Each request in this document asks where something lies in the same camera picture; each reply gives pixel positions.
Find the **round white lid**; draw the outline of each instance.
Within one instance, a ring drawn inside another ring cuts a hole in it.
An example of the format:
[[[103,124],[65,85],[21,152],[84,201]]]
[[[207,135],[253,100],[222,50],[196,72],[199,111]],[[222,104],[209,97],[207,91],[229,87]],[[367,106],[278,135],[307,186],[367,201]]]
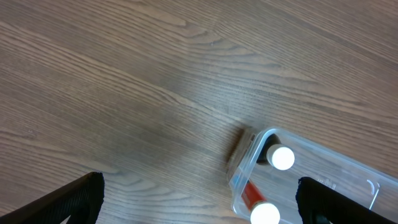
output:
[[[267,158],[272,166],[279,170],[287,170],[293,166],[295,157],[291,149],[280,144],[273,145],[271,148]]]
[[[269,202],[257,204],[250,214],[251,224],[278,224],[279,220],[278,208]]]

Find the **wooden surface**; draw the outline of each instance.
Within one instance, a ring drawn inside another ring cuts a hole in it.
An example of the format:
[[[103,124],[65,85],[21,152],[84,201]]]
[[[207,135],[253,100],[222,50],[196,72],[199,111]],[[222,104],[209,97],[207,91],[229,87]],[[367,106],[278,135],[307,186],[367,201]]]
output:
[[[0,215],[85,173],[98,223],[245,223],[225,162],[280,126],[398,177],[395,0],[0,0]]]

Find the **clear plastic bin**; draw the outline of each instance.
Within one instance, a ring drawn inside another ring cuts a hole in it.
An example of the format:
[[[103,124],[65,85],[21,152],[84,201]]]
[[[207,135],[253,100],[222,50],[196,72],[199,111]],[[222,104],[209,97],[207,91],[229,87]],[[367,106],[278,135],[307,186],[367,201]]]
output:
[[[294,153],[294,164],[288,170],[257,163],[266,139],[273,134]],[[232,209],[247,220],[250,211],[241,195],[250,179],[267,201],[279,209],[280,223],[302,223],[295,194],[299,179],[311,177],[398,222],[397,179],[283,129],[247,129],[229,161],[227,176],[233,193]]]

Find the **transparent tray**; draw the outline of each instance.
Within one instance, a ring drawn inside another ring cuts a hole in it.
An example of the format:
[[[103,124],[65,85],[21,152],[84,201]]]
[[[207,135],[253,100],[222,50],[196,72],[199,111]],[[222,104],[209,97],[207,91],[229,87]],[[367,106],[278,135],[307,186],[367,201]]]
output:
[[[266,139],[273,134],[294,153],[294,164],[288,170],[257,163]],[[311,177],[379,215],[398,222],[397,179],[283,129],[247,129],[229,161],[227,176],[233,193],[232,208],[238,216],[247,220],[250,211],[241,195],[250,179],[278,208],[280,223],[302,223],[295,194],[299,178]]]

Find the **brown wood tabletop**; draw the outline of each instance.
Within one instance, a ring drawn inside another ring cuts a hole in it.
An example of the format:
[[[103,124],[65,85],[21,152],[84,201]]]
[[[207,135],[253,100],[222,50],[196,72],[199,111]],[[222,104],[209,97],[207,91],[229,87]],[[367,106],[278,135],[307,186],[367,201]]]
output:
[[[0,0],[0,215],[90,171],[98,223],[245,223],[278,126],[398,177],[397,0]]]

